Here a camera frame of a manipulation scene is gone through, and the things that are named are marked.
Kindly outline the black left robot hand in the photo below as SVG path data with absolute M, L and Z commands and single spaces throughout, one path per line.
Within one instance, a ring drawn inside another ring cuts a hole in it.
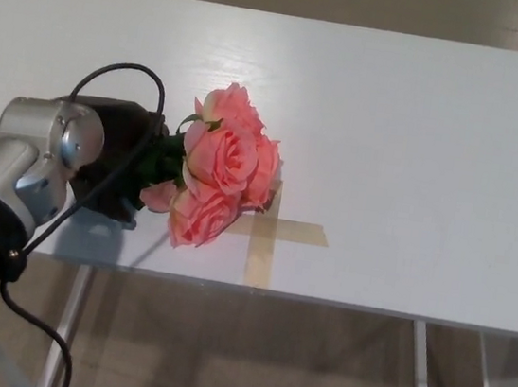
M 80 200 L 125 160 L 145 134 L 149 134 L 151 143 L 154 143 L 167 136 L 169 130 L 163 116 L 134 102 L 92 96 L 77 97 L 77 102 L 94 110 L 104 129 L 101 155 L 94 163 L 82 167 L 70 181 L 74 197 Z M 138 164 L 138 159 L 135 159 L 106 190 L 84 207 L 110 220 L 134 224 L 142 186 L 142 174 L 136 170 Z

